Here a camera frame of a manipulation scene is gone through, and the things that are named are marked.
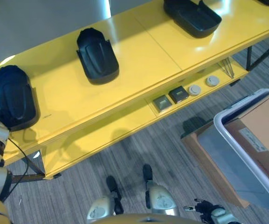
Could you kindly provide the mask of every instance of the brown cardboard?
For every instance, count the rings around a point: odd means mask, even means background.
[[[255,108],[257,108],[259,105],[263,104],[268,99],[269,99],[269,95],[266,96],[265,98],[261,99],[258,103],[254,104],[250,108],[248,108],[246,111],[243,111],[242,113],[240,113],[236,118],[242,118],[242,117],[244,117],[246,114],[248,114],[249,112],[253,111]]]
[[[249,202],[238,197],[230,182],[226,179],[210,155],[205,151],[205,149],[199,144],[197,140],[197,136],[211,125],[212,122],[201,127],[194,133],[191,133],[190,135],[182,138],[182,142],[185,147],[195,156],[196,160],[199,162],[200,167],[211,180],[212,184],[220,192],[222,197],[234,205],[246,208],[249,206]]]
[[[269,177],[269,97],[239,117],[225,128]]]

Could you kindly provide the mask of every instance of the printed label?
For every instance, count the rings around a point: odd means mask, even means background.
[[[252,134],[248,128],[243,128],[239,130],[239,132],[252,145],[252,147],[255,148],[257,152],[260,153],[268,151],[268,149],[260,142],[260,140],[258,140],[254,134]]]

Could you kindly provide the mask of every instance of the gray wall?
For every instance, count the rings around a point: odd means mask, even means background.
[[[117,14],[150,0],[111,0]],[[0,61],[106,18],[105,0],[0,0]]]

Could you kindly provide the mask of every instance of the round white button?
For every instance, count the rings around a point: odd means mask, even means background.
[[[211,87],[217,86],[219,84],[219,78],[216,76],[209,76],[206,79],[206,84]]]
[[[201,88],[198,85],[191,85],[188,88],[188,92],[191,96],[197,96],[200,94]]]

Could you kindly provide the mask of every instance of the wire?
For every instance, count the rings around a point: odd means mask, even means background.
[[[27,155],[22,151],[22,149],[15,143],[13,142],[11,139],[9,139],[10,142],[12,142],[24,155],[24,157],[26,158],[27,161],[27,168],[26,171],[23,173],[23,175],[20,177],[20,179],[18,180],[18,182],[14,185],[14,187],[9,191],[9,193],[7,194],[7,196],[5,197],[5,199],[3,200],[3,202],[10,196],[10,194],[12,193],[12,191],[16,188],[16,186],[20,183],[20,181],[23,179],[23,177],[26,175],[27,171],[28,171],[28,157]]]

